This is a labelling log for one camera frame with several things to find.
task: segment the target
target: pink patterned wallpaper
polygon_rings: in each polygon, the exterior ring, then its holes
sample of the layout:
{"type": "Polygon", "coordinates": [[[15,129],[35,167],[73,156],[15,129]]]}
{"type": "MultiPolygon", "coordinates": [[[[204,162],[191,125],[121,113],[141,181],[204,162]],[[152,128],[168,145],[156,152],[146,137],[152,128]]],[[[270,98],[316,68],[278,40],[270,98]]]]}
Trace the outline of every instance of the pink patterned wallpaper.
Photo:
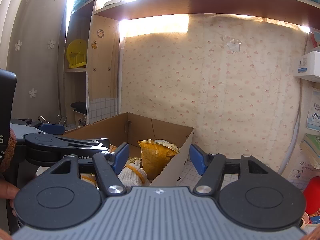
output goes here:
{"type": "Polygon", "coordinates": [[[189,15],[187,33],[125,40],[121,112],[195,128],[193,142],[278,170],[299,108],[292,76],[306,34],[266,22],[189,15]],[[222,37],[240,39],[232,53],[222,37]]]}

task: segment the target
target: green book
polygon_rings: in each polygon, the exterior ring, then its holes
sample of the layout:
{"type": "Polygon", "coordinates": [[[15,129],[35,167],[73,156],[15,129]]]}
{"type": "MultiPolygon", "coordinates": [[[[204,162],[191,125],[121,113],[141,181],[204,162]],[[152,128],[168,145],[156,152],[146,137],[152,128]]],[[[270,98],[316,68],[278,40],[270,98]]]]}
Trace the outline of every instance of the green book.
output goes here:
{"type": "Polygon", "coordinates": [[[320,135],[312,135],[306,133],[304,140],[310,145],[310,147],[320,156],[320,135]]]}

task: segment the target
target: white storage box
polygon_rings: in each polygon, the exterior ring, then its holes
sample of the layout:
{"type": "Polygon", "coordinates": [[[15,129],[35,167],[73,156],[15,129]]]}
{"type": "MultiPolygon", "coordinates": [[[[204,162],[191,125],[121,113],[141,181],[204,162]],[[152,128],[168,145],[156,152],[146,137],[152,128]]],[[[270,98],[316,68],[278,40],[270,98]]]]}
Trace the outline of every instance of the white storage box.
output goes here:
{"type": "Polygon", "coordinates": [[[320,82],[320,52],[303,55],[293,76],[312,82],[320,82]]]}

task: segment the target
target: floral wallpaper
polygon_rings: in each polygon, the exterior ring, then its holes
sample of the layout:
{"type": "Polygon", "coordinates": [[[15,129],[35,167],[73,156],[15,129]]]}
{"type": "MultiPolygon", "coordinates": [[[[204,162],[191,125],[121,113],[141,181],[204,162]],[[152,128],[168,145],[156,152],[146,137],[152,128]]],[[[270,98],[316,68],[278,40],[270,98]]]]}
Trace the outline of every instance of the floral wallpaper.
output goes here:
{"type": "Polygon", "coordinates": [[[52,122],[60,114],[58,75],[63,73],[58,71],[58,45],[64,47],[64,41],[58,43],[66,4],[67,0],[21,0],[7,61],[7,70],[18,78],[12,118],[37,120],[41,115],[52,122]]]}
{"type": "Polygon", "coordinates": [[[251,154],[277,171],[299,109],[292,73],[305,38],[219,15],[189,15],[187,33],[126,38],[121,112],[192,126],[193,143],[206,152],[251,154]],[[226,39],[240,40],[240,52],[226,39]]]}

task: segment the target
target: black circular mount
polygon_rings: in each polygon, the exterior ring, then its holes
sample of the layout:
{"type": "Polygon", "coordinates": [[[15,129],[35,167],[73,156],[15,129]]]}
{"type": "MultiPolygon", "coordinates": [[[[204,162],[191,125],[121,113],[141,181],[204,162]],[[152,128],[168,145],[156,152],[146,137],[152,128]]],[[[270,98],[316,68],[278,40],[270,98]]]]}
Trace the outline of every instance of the black circular mount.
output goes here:
{"type": "Polygon", "coordinates": [[[255,174],[224,187],[219,195],[222,211],[234,222],[258,230],[279,230],[297,224],[305,200],[285,179],[255,174]]]}
{"type": "Polygon", "coordinates": [[[39,229],[62,229],[90,218],[101,205],[99,191],[76,174],[47,172],[23,187],[14,200],[20,222],[39,229]]]}

